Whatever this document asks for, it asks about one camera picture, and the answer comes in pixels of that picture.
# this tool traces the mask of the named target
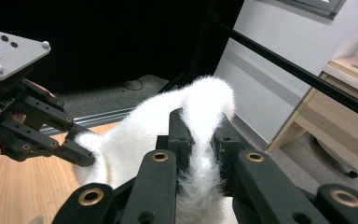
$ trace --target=white wall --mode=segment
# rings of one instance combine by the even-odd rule
[[[319,76],[333,56],[340,56],[341,44],[351,42],[357,23],[357,0],[347,0],[333,21],[275,0],[245,0],[234,29]],[[215,75],[233,86],[237,116],[267,144],[310,89],[232,39]]]

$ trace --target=cabinet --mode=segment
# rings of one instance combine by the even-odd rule
[[[358,56],[330,62],[321,78],[358,98]],[[269,145],[268,152],[304,132],[315,136],[330,155],[358,169],[356,112],[312,88]]]

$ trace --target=black backdrop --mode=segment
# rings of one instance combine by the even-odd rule
[[[52,92],[99,88],[184,73],[209,0],[0,1],[0,31],[44,41],[51,52],[27,76]],[[233,26],[243,1],[221,1]],[[227,37],[211,32],[198,73],[212,74]]]

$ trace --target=white fur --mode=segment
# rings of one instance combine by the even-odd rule
[[[78,144],[97,158],[91,167],[74,166],[79,183],[116,188],[135,177],[145,153],[155,149],[157,136],[168,135],[170,113],[180,107],[194,145],[188,170],[178,179],[176,223],[221,223],[224,181],[210,141],[224,115],[232,119],[235,104],[232,89],[217,77],[198,78],[180,90],[144,101],[107,133],[79,134]]]

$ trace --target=desk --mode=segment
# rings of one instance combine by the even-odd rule
[[[330,62],[321,78],[358,98],[358,57]],[[309,132],[358,168],[358,114],[314,88],[284,124],[267,152]]]
[[[116,123],[90,129],[104,133],[114,126]],[[52,136],[60,144],[64,137]],[[57,157],[17,162],[0,156],[0,224],[28,224],[38,216],[49,224],[78,187],[72,165]]]

